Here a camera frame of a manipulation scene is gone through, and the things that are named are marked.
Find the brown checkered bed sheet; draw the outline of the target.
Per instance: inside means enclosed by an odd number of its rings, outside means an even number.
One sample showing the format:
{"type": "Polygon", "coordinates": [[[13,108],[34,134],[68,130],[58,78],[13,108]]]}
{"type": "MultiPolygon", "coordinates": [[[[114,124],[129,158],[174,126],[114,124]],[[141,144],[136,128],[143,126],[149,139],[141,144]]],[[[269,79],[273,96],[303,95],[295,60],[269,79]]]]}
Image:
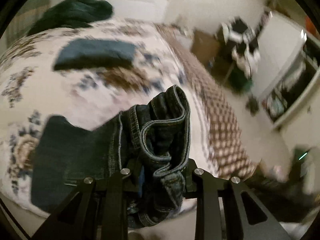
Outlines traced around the brown checkered bed sheet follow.
{"type": "Polygon", "coordinates": [[[251,177],[257,166],[246,153],[239,123],[220,86],[198,59],[176,40],[171,27],[155,26],[184,67],[188,85],[200,104],[196,109],[203,117],[206,167],[218,178],[238,176],[245,180],[251,177]]]}

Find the white open wardrobe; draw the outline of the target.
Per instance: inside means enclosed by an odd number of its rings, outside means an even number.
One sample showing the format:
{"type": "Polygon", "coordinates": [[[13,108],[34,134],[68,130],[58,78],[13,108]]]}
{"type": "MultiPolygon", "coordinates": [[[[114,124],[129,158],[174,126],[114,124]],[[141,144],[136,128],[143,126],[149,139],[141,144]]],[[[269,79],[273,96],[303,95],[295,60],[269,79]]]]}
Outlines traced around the white open wardrobe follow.
{"type": "Polygon", "coordinates": [[[311,95],[319,78],[319,40],[276,12],[258,36],[260,61],[252,94],[270,129],[283,126],[311,95]]]}

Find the dark green garment pile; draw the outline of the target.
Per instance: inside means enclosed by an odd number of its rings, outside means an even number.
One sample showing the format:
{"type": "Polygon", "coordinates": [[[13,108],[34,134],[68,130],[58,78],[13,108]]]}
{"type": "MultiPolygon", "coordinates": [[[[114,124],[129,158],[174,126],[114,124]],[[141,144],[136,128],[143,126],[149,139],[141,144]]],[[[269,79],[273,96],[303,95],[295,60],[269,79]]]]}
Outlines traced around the dark green garment pile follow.
{"type": "Polygon", "coordinates": [[[64,0],[49,8],[27,35],[55,28],[89,28],[90,23],[111,18],[113,6],[106,0],[64,0]]]}

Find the dark blue denim jeans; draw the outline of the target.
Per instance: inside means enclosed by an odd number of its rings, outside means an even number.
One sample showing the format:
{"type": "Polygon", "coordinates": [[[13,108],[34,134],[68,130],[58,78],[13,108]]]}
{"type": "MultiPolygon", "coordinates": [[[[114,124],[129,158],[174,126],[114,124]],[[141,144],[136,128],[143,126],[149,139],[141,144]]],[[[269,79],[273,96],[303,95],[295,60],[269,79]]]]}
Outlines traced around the dark blue denim jeans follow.
{"type": "Polygon", "coordinates": [[[182,204],[189,149],[190,107],[177,85],[91,131],[53,115],[35,150],[31,202],[51,213],[80,180],[92,177],[102,186],[128,168],[129,227],[157,225],[182,204]]]}

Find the folded teal blue garment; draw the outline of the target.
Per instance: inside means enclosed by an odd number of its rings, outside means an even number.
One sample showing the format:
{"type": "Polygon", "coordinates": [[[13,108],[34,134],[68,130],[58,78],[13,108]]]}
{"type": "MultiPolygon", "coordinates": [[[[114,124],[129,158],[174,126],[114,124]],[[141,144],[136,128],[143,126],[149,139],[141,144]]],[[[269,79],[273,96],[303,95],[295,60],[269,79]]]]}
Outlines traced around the folded teal blue garment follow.
{"type": "Polygon", "coordinates": [[[53,70],[89,68],[131,68],[137,46],[123,41],[77,38],[64,46],[53,70]]]}

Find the cluttered dark side table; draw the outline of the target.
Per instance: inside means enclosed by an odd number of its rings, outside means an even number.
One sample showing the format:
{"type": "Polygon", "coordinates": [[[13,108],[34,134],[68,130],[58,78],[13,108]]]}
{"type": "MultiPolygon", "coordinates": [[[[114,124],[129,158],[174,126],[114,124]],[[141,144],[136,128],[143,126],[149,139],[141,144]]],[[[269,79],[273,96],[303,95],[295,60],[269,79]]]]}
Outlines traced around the cluttered dark side table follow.
{"type": "Polygon", "coordinates": [[[225,74],[225,80],[238,93],[250,90],[258,70],[260,51],[257,36],[240,17],[220,23],[215,34],[194,30],[191,52],[205,68],[225,74]]]}

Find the floral white bed blanket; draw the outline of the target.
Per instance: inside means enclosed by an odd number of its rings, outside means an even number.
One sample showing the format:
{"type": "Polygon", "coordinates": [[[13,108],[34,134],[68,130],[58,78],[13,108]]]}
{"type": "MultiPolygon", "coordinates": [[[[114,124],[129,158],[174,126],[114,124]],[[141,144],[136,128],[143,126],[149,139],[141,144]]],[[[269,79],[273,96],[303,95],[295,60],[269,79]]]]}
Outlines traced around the floral white bed blanket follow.
{"type": "Polygon", "coordinates": [[[1,58],[1,195],[40,217],[31,203],[31,155],[46,119],[63,115],[92,130],[119,111],[148,103],[172,85],[180,86],[191,109],[191,132],[199,129],[199,102],[182,62],[150,22],[112,18],[90,28],[57,28],[23,37],[1,58]],[[54,70],[60,52],[82,39],[136,46],[132,69],[54,70]]]}

